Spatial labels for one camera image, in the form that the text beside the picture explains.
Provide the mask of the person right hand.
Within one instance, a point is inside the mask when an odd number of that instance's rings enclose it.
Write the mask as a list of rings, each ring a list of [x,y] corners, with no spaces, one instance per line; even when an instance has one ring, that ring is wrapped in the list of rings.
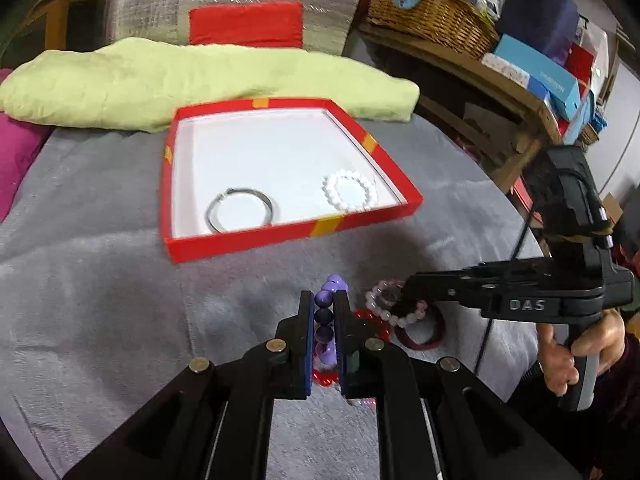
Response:
[[[578,358],[596,356],[597,374],[601,375],[616,364],[625,352],[625,323],[616,309],[605,310],[600,321],[582,333],[569,349],[556,341],[551,324],[538,324],[536,330],[538,362],[544,382],[557,396],[564,396],[569,386],[578,383]]]

